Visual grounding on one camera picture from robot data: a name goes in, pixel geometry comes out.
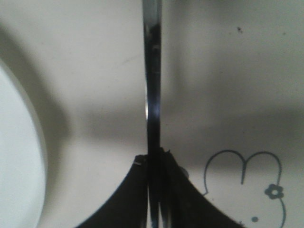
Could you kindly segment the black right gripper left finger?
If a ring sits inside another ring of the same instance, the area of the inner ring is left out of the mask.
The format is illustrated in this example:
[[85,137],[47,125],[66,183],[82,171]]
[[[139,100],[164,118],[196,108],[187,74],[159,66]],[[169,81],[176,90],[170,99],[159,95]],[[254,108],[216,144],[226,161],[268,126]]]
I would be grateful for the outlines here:
[[148,208],[147,156],[137,155],[111,197],[80,228],[145,228]]

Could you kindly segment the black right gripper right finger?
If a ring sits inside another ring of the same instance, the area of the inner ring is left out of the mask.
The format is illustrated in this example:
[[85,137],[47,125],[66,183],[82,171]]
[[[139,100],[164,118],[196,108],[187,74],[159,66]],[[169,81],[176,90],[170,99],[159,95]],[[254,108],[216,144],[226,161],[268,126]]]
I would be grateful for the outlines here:
[[160,208],[165,228],[240,228],[189,181],[170,152],[160,148]]

